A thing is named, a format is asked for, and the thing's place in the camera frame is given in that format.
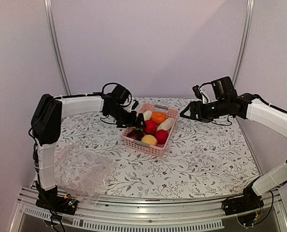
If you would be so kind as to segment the yellow lemon toy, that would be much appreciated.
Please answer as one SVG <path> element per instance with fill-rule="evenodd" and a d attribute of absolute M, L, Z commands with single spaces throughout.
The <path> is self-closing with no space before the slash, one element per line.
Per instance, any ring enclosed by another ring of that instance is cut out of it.
<path fill-rule="evenodd" d="M 158 144 L 157 139 L 153 136 L 153 135 L 145 135 L 142 139 L 141 139 L 142 143 L 148 144 L 148 145 L 153 145 L 156 146 Z"/>

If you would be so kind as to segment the pink perforated plastic basket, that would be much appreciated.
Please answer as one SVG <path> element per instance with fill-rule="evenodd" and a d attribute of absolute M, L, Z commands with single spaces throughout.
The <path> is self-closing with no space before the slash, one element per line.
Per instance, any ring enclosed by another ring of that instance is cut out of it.
<path fill-rule="evenodd" d="M 173 126 L 169 130 L 169 136 L 171 136 L 171 134 L 173 132 L 173 128 L 174 128 L 175 123 L 176 123 L 176 120 L 179 117 L 178 116 L 178 110 L 168 108 L 165 106 L 161 106 L 161 105 L 157 105 L 157 104 L 144 103 L 141 106 L 141 108 L 139 109 L 138 113 L 143 113 L 146 110 L 150 110 L 150 111 L 154 112 L 154 111 L 160 110 L 160 109 L 164 110 L 166 117 L 172 117 L 173 118 Z M 167 141 L 163 145 L 156 145 L 156 146 L 149 145 L 149 144 L 143 143 L 141 141 L 137 141 L 137 140 L 134 140 L 134 139 L 127 137 L 127 134 L 129 132 L 132 132 L 133 130 L 135 130 L 135 127 L 128 127 L 125 129 L 125 131 L 122 135 L 123 141 L 126 144 L 126 146 L 128 146 L 132 149 L 139 150 L 141 152 L 150 154 L 150 155 L 157 156 L 157 157 L 161 157 L 163 155 L 164 151 L 166 150 L 167 144 L 169 142 L 169 138 L 167 139 Z"/>

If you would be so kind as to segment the clear zip top bag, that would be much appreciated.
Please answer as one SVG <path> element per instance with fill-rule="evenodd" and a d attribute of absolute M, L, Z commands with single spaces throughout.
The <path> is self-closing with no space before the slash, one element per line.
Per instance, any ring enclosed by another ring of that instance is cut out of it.
<path fill-rule="evenodd" d="M 105 193 L 116 167 L 115 159 L 83 150 L 75 144 L 54 156 L 56 185 L 80 203 L 89 205 L 96 205 Z"/>

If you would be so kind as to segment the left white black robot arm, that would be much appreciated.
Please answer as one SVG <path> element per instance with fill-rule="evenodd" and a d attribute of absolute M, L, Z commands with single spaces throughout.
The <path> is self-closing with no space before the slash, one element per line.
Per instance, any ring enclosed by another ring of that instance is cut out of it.
<path fill-rule="evenodd" d="M 83 113 L 100 112 L 111 116 L 118 128 L 145 128 L 142 113 L 137 113 L 132 94 L 118 83 L 114 89 L 105 93 L 105 89 L 91 94 L 78 94 L 53 97 L 42 95 L 31 119 L 29 136 L 34 140 L 34 165 L 40 189 L 47 191 L 42 195 L 42 202 L 51 210 L 61 205 L 61 200 L 50 190 L 56 188 L 54 177 L 54 150 L 61 133 L 64 118 Z"/>

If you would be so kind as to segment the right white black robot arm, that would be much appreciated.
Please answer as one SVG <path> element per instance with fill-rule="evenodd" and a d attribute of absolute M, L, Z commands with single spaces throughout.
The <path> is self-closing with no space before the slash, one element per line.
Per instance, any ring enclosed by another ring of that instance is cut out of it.
<path fill-rule="evenodd" d="M 240 117 L 257 122 L 287 138 L 287 111 L 266 102 L 258 94 L 238 95 L 230 77 L 222 77 L 209 82 L 215 101 L 208 101 L 200 86 L 193 92 L 198 98 L 182 110 L 180 117 L 203 123 L 211 123 L 221 116 Z M 282 186 L 287 182 L 287 160 L 256 179 L 246 190 L 250 191 L 239 199 L 239 207 L 250 210 L 257 204 L 257 196 Z"/>

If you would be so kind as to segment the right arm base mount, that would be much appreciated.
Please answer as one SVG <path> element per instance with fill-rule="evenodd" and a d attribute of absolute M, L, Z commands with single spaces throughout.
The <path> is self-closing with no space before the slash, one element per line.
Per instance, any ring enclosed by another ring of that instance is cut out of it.
<path fill-rule="evenodd" d="M 261 197 L 248 195 L 228 197 L 221 205 L 226 216 L 236 215 L 237 221 L 244 227 L 252 227 L 261 216 L 264 202 Z"/>

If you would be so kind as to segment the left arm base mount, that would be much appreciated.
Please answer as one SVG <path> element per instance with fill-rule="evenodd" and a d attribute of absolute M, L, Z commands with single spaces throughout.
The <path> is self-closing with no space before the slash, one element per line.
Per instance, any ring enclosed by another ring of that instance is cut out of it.
<path fill-rule="evenodd" d="M 75 215 L 78 206 L 78 200 L 70 194 L 58 196 L 55 192 L 46 191 L 39 193 L 36 206 L 51 210 L 53 213 L 63 213 L 67 215 Z"/>

